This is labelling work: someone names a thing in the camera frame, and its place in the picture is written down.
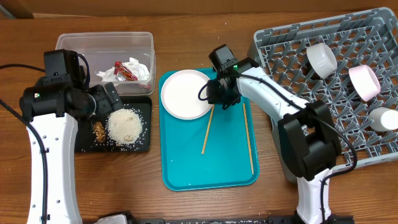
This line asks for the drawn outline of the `wooden chopstick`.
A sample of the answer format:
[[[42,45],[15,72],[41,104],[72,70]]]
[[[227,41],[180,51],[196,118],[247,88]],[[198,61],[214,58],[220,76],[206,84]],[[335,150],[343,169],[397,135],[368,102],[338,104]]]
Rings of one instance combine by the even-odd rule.
[[[251,166],[251,174],[254,175],[254,164],[252,159],[252,149],[251,149],[251,140],[249,135],[249,128],[248,128],[248,116],[246,113],[246,104],[243,103],[243,115],[244,115],[244,123],[245,123],[245,130],[246,130],[246,139],[248,144],[248,153],[249,153],[249,161]]]
[[[208,120],[208,125],[207,125],[207,129],[206,129],[205,139],[204,139],[203,147],[202,147],[202,150],[201,150],[201,154],[202,155],[204,155],[205,150],[206,150],[206,144],[207,144],[207,141],[208,141],[208,135],[209,135],[210,128],[211,128],[211,122],[212,122],[214,110],[215,110],[215,105],[213,105],[211,107],[211,112],[210,112],[210,117],[209,117],[209,120]]]

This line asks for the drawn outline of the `red foil wrapper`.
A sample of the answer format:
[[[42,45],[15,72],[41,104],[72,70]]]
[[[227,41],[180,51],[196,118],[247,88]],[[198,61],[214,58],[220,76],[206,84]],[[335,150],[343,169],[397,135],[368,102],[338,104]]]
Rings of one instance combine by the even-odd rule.
[[[114,64],[114,76],[118,81],[144,81],[149,78],[149,71],[143,64],[123,64],[120,61]]]

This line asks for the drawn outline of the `brown food scrap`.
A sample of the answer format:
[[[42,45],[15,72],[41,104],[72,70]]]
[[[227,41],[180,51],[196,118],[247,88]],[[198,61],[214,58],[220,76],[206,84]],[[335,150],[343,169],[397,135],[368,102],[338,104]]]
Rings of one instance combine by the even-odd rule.
[[[106,139],[106,132],[105,129],[100,121],[97,121],[93,125],[93,133],[96,136],[96,141],[99,143],[104,143]]]

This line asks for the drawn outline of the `white napkin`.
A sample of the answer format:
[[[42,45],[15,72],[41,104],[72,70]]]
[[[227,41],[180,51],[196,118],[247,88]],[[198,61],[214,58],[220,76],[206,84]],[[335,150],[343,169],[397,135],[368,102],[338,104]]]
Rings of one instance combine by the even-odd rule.
[[[133,57],[130,57],[128,62],[116,61],[113,67],[105,72],[97,72],[96,76],[100,77],[102,82],[146,81],[139,85],[145,89],[151,88],[150,82],[147,81],[151,77],[147,66]]]

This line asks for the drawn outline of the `white plate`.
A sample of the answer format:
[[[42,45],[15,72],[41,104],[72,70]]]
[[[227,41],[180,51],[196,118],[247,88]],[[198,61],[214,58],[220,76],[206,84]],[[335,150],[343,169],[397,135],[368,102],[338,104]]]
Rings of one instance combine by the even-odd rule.
[[[210,78],[198,70],[180,70],[168,78],[161,87],[160,99],[165,110],[178,119],[191,120],[205,115],[212,105],[206,100],[206,89],[201,88]]]

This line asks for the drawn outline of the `grey bowl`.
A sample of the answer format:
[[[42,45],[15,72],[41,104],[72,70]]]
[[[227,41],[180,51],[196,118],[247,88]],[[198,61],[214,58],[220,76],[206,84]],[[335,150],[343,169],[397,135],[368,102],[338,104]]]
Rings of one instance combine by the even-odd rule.
[[[324,43],[307,47],[306,54],[313,70],[322,79],[329,77],[337,69],[336,57]]]

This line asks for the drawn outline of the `white bowl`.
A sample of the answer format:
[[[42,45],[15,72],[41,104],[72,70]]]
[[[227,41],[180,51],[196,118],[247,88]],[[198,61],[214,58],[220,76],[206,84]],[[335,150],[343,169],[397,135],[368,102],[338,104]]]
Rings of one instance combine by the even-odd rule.
[[[376,74],[368,65],[360,65],[348,70],[354,89],[364,101],[369,101],[381,91]]]

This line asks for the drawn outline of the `white cup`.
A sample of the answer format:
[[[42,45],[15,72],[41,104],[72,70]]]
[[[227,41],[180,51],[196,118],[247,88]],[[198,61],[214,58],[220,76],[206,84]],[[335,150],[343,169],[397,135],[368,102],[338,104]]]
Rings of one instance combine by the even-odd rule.
[[[375,131],[392,131],[397,129],[397,110],[379,107],[372,110],[369,114],[372,121],[370,127]]]

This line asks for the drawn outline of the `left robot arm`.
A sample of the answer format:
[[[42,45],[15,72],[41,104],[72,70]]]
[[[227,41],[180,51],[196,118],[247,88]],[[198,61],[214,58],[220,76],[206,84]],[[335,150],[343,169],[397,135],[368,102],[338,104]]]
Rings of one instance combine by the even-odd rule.
[[[72,50],[45,52],[45,76],[20,98],[32,162],[28,223],[82,222],[74,165],[78,120],[107,116],[123,107],[112,83],[90,86],[84,60]]]

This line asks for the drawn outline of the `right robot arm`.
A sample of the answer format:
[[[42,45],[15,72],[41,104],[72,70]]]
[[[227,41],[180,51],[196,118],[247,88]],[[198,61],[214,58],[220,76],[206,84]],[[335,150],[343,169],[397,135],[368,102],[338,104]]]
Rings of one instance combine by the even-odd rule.
[[[209,59],[216,78],[203,87],[205,101],[224,110],[238,104],[242,97],[255,102],[271,119],[284,172],[297,181],[296,220],[327,221],[331,215],[327,176],[341,154],[329,107],[321,100],[310,103],[287,91],[255,60],[238,60],[227,45],[215,48]]]

